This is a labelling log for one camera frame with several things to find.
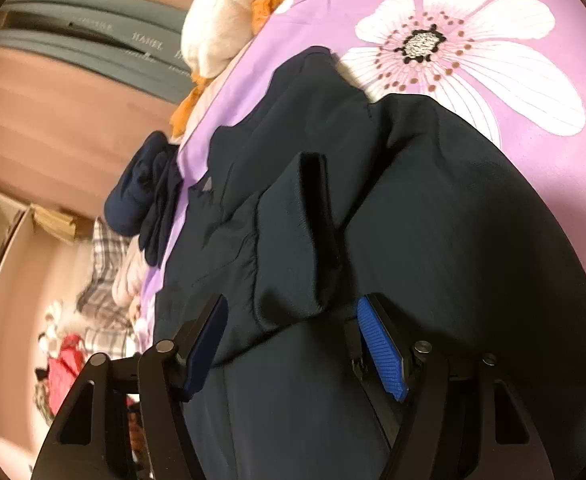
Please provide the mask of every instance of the folded cloth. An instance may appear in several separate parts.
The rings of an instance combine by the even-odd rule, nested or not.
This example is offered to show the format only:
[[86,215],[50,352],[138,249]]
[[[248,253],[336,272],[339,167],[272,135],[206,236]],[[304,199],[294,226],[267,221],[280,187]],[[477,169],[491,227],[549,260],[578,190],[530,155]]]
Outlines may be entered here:
[[138,237],[134,237],[113,282],[112,294],[115,304],[127,308],[133,298],[139,295],[147,272],[148,264],[144,260],[144,253],[139,249]]
[[109,229],[102,219],[95,219],[90,281],[77,296],[75,307],[95,327],[127,330],[130,325],[126,307],[117,305],[112,293],[115,277],[129,245],[130,238]]
[[89,327],[84,333],[84,347],[88,355],[103,352],[115,360],[131,357],[137,351],[137,342],[132,328],[104,330]]
[[162,132],[150,134],[133,156],[104,204],[106,223],[122,236],[137,235],[155,190],[177,148]]
[[144,250],[144,258],[151,267],[157,266],[164,257],[182,189],[182,175],[177,166],[178,147],[171,145],[171,148],[171,158],[157,181],[155,198],[139,231],[139,248]]

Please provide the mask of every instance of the blue grip pad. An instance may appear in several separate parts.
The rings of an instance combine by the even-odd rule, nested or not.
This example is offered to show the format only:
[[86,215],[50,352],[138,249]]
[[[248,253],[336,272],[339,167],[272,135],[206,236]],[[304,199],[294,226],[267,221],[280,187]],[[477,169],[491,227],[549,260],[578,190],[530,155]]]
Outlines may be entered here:
[[399,351],[367,298],[359,298],[358,325],[384,389],[395,400],[402,402],[406,399],[408,387],[402,379],[403,365]]
[[227,298],[220,296],[211,316],[199,333],[191,354],[187,358],[187,376],[184,391],[192,398],[204,387],[215,352],[219,346],[228,321]]

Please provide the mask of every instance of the orange plush ear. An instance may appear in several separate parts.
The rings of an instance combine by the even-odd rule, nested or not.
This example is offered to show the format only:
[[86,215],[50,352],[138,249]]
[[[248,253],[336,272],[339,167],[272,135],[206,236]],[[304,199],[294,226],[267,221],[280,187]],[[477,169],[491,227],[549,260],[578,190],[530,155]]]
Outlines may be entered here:
[[253,17],[251,19],[251,29],[253,35],[256,35],[262,27],[266,24],[269,16],[278,8],[284,0],[255,0],[251,4],[251,11]]
[[186,129],[186,123],[191,116],[193,107],[197,104],[199,97],[204,93],[212,79],[207,79],[200,76],[198,73],[191,73],[191,80],[195,83],[196,87],[191,90],[191,93],[186,96],[186,99],[180,103],[180,105],[173,112],[169,123],[173,127],[172,138],[176,139],[180,137]]

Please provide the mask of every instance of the navy fabric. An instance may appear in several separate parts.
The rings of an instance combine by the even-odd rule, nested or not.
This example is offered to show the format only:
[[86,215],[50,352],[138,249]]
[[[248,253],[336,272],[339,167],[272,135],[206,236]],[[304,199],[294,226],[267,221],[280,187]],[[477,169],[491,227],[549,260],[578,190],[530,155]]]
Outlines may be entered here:
[[178,147],[164,133],[150,134],[119,178],[104,204],[106,223],[123,236],[139,234],[139,247],[150,266],[164,256],[182,177]]
[[185,405],[208,478],[375,480],[388,446],[343,322],[364,294],[407,332],[497,355],[558,480],[586,463],[586,275],[526,179],[428,96],[370,104],[325,48],[211,139],[156,299],[156,340],[213,293],[228,325]]

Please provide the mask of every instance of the black metal bracket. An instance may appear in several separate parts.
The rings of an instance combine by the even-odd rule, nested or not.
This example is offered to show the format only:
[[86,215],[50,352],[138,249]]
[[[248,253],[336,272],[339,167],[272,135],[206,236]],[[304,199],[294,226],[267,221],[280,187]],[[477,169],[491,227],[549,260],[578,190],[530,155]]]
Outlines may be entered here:
[[[227,301],[215,295],[175,339],[160,341],[141,356],[110,361],[105,354],[93,355],[48,432],[33,480],[135,479],[128,393],[140,394],[154,478],[205,480],[180,402],[202,389],[227,320]],[[426,341],[407,344],[392,327],[387,333],[402,338],[411,386],[380,480],[553,480],[531,417],[494,356],[472,363],[449,358]],[[477,409],[475,424],[469,424],[471,416],[457,414],[465,411],[460,386],[468,384],[476,394],[467,402]],[[502,405],[508,407],[506,430]],[[475,434],[470,446],[462,442],[468,441],[469,426]],[[472,450],[471,460],[461,458],[463,449]]]

